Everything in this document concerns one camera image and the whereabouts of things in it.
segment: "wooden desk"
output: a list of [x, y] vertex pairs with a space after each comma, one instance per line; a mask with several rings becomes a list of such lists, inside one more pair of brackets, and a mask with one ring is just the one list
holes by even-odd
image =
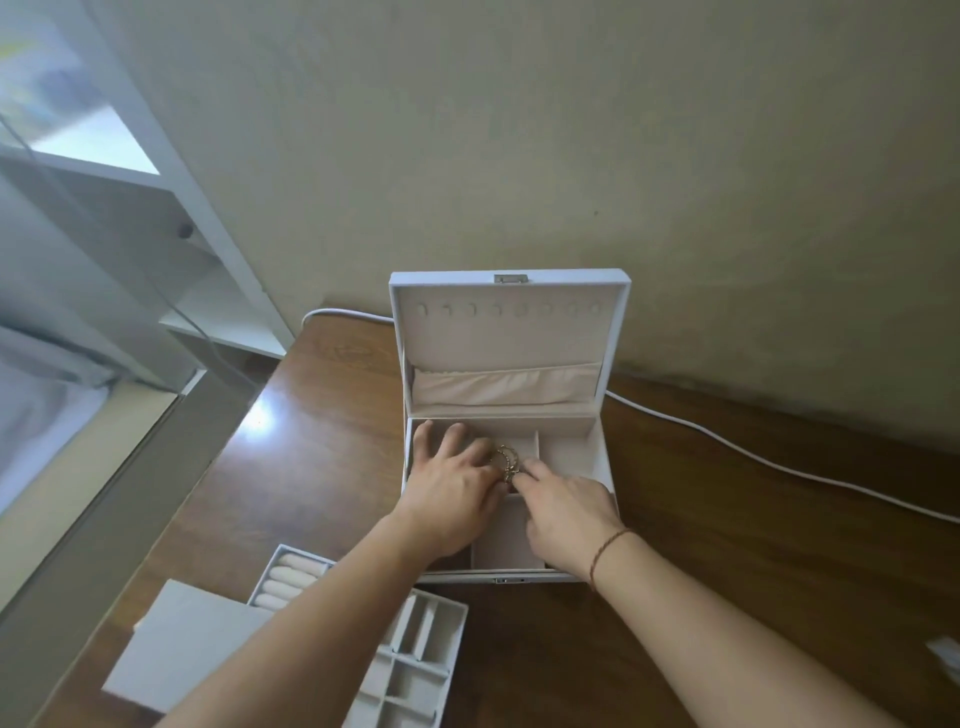
[[[956, 457], [622, 376], [612, 389], [785, 465], [960, 513]], [[392, 330], [310, 322], [37, 725], [156, 722], [100, 687], [163, 582], [243, 601], [277, 543], [339, 559], [399, 495], [402, 426]], [[960, 723], [960, 687], [924, 647], [960, 639], [960, 527], [781, 475], [611, 400], [604, 426], [628, 525], [910, 725]], [[585, 585], [436, 591], [470, 606], [447, 728], [693, 725]]]

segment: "hand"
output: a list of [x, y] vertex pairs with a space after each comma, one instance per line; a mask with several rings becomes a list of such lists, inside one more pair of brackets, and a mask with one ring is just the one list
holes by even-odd
[[457, 423], [430, 457], [432, 427], [428, 420], [414, 432], [413, 468], [391, 514], [404, 523], [409, 538], [418, 541], [427, 563], [471, 544], [509, 490], [503, 470], [485, 465], [493, 447], [490, 440], [478, 438], [460, 452], [467, 426]]
[[623, 529], [610, 491], [586, 477], [555, 475], [539, 460], [524, 461], [523, 469], [514, 487], [530, 511], [530, 548], [550, 566], [587, 581], [600, 546]]

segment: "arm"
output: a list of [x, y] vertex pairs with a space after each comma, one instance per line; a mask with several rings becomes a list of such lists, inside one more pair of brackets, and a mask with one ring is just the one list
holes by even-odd
[[[514, 485], [546, 562], [581, 579], [623, 529], [607, 489], [540, 461]], [[628, 533], [603, 552], [597, 591], [626, 622], [701, 728], [895, 728], [901, 724], [780, 635]]]
[[431, 425], [414, 434], [413, 469], [394, 512], [187, 695], [162, 728], [343, 724], [417, 578], [479, 536], [507, 491], [502, 470], [480, 467], [489, 440], [457, 454], [466, 428], [455, 425], [431, 458]]

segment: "bracelet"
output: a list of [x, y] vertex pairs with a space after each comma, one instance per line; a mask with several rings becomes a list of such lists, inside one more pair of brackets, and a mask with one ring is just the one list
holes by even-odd
[[603, 552], [607, 550], [607, 546], [612, 544], [614, 541], [620, 538], [623, 534], [630, 533], [630, 532], [631, 531], [629, 528], [624, 528], [623, 530], [617, 531], [612, 536], [610, 536], [610, 538], [607, 539], [607, 541], [605, 541], [604, 544], [600, 546], [600, 548], [597, 550], [596, 556], [593, 557], [593, 563], [590, 564], [590, 588], [595, 592], [597, 591], [597, 585], [593, 583], [593, 571], [597, 568], [597, 562], [600, 561], [600, 556], [603, 555]]

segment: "left hand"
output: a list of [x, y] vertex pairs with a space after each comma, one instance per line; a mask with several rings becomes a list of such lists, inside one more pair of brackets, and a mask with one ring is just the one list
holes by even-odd
[[509, 490], [503, 469], [486, 464], [493, 447], [490, 440], [478, 438], [460, 452], [467, 426], [457, 423], [431, 457], [432, 426], [428, 420], [414, 432], [413, 468], [388, 517], [405, 526], [407, 538], [417, 542], [427, 563], [471, 544]]

